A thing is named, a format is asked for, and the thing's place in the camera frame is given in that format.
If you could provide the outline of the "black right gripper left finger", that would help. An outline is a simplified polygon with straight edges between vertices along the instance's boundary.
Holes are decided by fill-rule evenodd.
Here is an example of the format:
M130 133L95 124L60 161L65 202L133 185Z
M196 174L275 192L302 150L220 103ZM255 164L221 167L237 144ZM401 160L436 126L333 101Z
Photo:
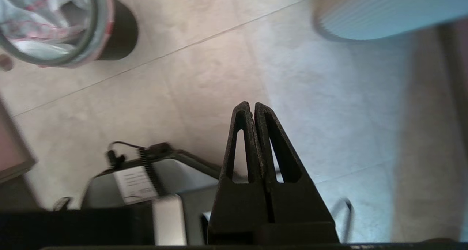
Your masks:
M234 182L237 134L244 132L248 182ZM252 245L255 231L268 221L262 162L258 136L250 111L244 101L234 107L223 165L212 213L208 224L209 245Z

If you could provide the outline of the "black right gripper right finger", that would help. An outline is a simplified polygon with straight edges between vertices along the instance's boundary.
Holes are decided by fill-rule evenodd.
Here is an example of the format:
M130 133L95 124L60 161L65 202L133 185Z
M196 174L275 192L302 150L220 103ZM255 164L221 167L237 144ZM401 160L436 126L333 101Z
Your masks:
M260 169L274 223L334 220L273 109L257 102L254 123Z

